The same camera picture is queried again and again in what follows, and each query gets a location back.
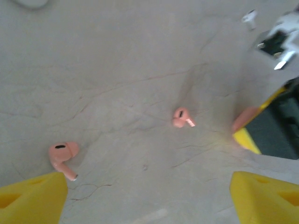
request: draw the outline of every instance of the gray floor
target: gray floor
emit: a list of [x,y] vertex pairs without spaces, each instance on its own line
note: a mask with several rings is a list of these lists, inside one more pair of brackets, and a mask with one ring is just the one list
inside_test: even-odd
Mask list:
[[[72,140],[79,176],[61,224],[239,223],[234,171],[299,183],[297,161],[254,155],[230,133],[292,76],[259,75],[246,54],[297,3],[52,0],[28,11],[1,1],[0,186],[53,171],[48,147]],[[171,126],[178,106],[196,127]]]

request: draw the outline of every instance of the wireless earbud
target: wireless earbud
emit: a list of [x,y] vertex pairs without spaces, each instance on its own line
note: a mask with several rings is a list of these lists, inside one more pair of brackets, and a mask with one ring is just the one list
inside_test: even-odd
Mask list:
[[59,172],[63,172],[70,181],[75,181],[78,175],[63,164],[64,161],[77,155],[79,146],[76,142],[57,143],[49,148],[49,158],[52,166]]
[[174,112],[172,124],[175,127],[183,127],[186,122],[188,122],[191,127],[196,125],[194,120],[190,117],[189,111],[184,107],[180,107]]

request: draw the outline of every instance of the white object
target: white object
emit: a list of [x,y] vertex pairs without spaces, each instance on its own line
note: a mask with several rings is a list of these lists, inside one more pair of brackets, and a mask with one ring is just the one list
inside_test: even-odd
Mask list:
[[45,6],[48,0],[12,0],[21,6],[31,9],[38,9]]
[[246,15],[243,16],[242,22],[246,23],[249,27],[249,30],[253,30],[256,28],[255,18],[257,16],[256,10],[251,10]]

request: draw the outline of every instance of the white plastic piece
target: white plastic piece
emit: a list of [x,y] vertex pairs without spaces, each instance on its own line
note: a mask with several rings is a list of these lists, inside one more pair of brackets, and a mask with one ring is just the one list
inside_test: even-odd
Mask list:
[[257,16],[256,10],[251,10],[246,15],[243,16],[242,22],[246,23],[249,30],[253,30],[256,28],[255,18]]
[[45,6],[48,0],[12,0],[21,6],[31,9],[38,9]]

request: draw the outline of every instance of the pink object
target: pink object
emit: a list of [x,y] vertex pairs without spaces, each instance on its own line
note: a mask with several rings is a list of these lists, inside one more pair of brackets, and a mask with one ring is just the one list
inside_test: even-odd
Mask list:
[[172,124],[175,127],[183,127],[186,122],[191,127],[196,125],[194,120],[190,117],[189,111],[184,107],[180,107],[174,112]]
[[64,161],[77,155],[79,146],[76,142],[57,143],[49,148],[49,157],[52,166],[59,172],[63,172],[70,181],[75,181],[78,175],[63,164]]
[[232,126],[232,131],[235,133],[238,131],[241,127],[243,127],[250,119],[252,119],[258,112],[258,107],[248,107],[246,108],[234,121]]

